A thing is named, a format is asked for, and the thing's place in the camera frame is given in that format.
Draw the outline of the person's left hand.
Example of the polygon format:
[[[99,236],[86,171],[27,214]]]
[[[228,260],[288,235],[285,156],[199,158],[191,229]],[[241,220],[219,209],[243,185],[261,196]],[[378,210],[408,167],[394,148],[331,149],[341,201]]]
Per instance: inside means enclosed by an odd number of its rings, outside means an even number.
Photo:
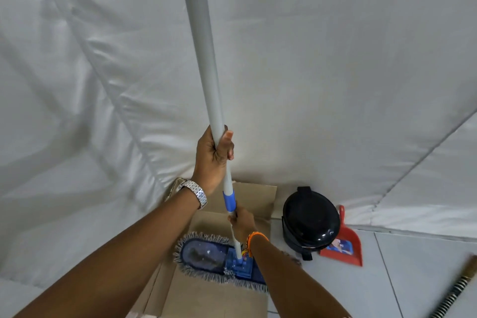
[[[221,184],[226,174],[227,162],[233,159],[234,150],[218,151],[211,127],[208,126],[198,141],[196,163],[191,180],[205,191],[208,198]]]

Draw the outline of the person's right hand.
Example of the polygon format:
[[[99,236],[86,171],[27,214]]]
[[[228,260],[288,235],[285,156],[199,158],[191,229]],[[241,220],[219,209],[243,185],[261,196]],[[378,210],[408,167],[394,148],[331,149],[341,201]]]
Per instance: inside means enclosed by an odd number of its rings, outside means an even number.
[[[256,228],[254,215],[241,206],[238,202],[236,203],[235,212],[239,213],[240,230],[233,230],[233,235],[237,241],[242,244],[246,244],[248,235],[253,231],[258,231]]]

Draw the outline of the grey pole mop blue head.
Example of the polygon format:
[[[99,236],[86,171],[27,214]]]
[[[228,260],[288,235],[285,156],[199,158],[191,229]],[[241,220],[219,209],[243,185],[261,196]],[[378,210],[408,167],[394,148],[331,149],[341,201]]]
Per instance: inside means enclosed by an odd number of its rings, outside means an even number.
[[[224,117],[208,0],[185,2],[211,134],[217,147],[224,133]],[[269,293],[256,261],[234,235],[228,238],[191,231],[178,241],[174,261],[190,277]]]

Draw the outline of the person's left forearm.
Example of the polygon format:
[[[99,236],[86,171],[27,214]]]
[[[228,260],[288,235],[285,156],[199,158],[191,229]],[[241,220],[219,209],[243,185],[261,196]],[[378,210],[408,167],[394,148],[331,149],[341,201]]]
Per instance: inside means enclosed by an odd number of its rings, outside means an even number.
[[[188,188],[87,256],[14,318],[125,318],[200,201]]]

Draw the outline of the person's right forearm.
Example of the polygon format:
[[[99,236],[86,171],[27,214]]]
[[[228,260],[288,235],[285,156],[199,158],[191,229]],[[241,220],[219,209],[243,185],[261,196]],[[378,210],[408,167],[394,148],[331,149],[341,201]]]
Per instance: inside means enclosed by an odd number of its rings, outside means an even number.
[[[332,294],[270,241],[254,237],[251,250],[281,318],[352,318]]]

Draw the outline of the orange wrist band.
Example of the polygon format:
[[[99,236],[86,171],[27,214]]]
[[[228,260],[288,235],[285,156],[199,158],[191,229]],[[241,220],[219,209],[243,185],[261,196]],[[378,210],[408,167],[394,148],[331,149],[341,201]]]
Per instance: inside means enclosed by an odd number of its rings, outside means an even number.
[[[241,255],[242,257],[248,256],[250,258],[253,258],[252,250],[251,250],[251,242],[254,237],[262,237],[264,240],[269,241],[269,239],[265,236],[265,234],[259,232],[259,231],[253,231],[251,232],[246,240],[245,247],[242,248]]]

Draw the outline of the silver metal wristwatch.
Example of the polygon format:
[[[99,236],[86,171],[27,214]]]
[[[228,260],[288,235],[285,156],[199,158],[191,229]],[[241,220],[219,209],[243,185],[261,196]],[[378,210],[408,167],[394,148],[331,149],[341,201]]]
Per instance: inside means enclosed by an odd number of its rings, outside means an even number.
[[[194,193],[196,199],[199,201],[198,210],[203,209],[207,205],[207,197],[205,191],[194,181],[186,180],[181,177],[177,178],[170,189],[168,196],[165,198],[165,201],[168,201],[172,198],[177,192],[186,188]]]

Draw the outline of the black lidded dustbin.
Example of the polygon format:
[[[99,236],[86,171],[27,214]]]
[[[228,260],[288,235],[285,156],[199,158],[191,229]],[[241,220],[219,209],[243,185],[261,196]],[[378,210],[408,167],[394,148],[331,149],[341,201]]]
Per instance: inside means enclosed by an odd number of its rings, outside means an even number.
[[[297,187],[286,199],[281,222],[285,243],[303,261],[330,246],[344,224],[337,207],[309,186]]]

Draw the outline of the brown cardboard box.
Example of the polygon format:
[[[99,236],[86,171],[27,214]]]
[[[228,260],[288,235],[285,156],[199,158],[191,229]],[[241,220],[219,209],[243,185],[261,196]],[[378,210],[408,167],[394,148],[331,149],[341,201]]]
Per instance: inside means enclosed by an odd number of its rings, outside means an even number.
[[[233,187],[236,200],[254,214],[259,231],[269,237],[277,187],[244,182],[234,182]],[[231,238],[221,188],[208,200],[179,237],[197,232]],[[126,318],[267,318],[265,293],[186,275],[174,262],[175,245],[152,273]]]

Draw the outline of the red plastic dustpan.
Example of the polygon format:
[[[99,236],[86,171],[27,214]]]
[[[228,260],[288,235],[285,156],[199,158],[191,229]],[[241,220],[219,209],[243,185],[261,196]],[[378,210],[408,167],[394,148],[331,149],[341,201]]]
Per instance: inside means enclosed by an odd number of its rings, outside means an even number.
[[[322,257],[363,267],[361,240],[357,233],[345,224],[344,206],[338,205],[337,209],[341,224],[337,237],[329,246],[319,251],[318,254]]]

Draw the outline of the white fabric sheet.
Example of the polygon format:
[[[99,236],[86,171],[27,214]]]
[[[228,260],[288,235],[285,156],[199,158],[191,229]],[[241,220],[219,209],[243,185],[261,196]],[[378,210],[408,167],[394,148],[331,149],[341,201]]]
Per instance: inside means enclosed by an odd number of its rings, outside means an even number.
[[[477,0],[208,0],[236,180],[477,237]],[[192,174],[184,0],[0,0],[0,279],[45,288]]]

